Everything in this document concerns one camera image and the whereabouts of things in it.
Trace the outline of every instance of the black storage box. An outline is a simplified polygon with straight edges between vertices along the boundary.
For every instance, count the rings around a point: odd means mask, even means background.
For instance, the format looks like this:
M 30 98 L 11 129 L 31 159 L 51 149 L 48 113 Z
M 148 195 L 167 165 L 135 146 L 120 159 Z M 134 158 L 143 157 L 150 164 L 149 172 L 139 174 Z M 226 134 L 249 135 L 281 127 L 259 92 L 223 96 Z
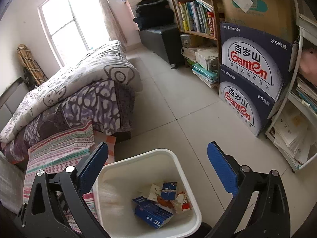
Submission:
M 168 24 L 139 31 L 142 44 L 169 64 L 183 65 L 182 41 L 177 24 Z

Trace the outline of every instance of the metal screw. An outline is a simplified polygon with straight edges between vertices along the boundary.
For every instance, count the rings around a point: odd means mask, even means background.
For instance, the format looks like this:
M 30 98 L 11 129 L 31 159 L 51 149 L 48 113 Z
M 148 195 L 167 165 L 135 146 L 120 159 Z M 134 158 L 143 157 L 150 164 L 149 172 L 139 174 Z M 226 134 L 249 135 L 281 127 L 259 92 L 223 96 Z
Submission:
M 250 171 L 250 167 L 248 167 L 248 166 L 242 166 L 242 167 L 241 167 L 241 170 L 242 170 L 243 172 L 247 173 L 248 171 Z
M 273 171 L 272 171 L 272 174 L 273 174 L 274 176 L 278 176 L 278 171 L 273 170 Z
M 42 176 L 44 174 L 44 171 L 43 170 L 39 170 L 38 172 L 37 172 L 37 175 L 38 176 Z
M 73 166 L 67 166 L 66 167 L 66 172 L 71 173 L 72 171 L 74 171 L 75 167 Z

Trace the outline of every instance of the bed frame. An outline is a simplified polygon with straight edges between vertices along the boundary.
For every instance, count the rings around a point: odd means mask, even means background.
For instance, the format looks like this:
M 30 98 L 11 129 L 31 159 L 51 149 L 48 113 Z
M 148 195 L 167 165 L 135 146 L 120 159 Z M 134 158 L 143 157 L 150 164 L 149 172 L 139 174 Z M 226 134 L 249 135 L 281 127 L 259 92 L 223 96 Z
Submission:
M 6 126 L 28 92 L 23 79 L 19 77 L 0 96 L 0 131 Z

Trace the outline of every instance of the blue gripper pad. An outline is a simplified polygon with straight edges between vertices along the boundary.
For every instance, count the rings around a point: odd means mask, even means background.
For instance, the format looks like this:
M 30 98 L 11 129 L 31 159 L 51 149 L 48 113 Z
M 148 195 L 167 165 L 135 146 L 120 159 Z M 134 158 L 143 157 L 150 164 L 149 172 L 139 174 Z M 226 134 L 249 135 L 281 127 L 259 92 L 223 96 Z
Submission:
M 85 165 L 80 169 L 80 172 L 77 173 L 79 194 L 83 195 L 90 192 L 101 169 L 108 159 L 108 154 L 108 146 L 102 142 L 87 159 Z
M 226 191 L 236 196 L 239 190 L 237 175 L 213 142 L 207 147 L 207 155 Z

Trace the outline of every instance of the pink object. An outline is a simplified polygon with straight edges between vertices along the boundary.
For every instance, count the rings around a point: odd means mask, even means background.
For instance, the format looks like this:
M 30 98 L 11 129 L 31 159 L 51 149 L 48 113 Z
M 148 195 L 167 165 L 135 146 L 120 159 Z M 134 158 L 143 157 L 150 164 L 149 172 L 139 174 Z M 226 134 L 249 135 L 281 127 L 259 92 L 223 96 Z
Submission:
M 317 86 L 317 51 L 314 48 L 302 52 L 299 67 L 300 73 L 308 81 Z

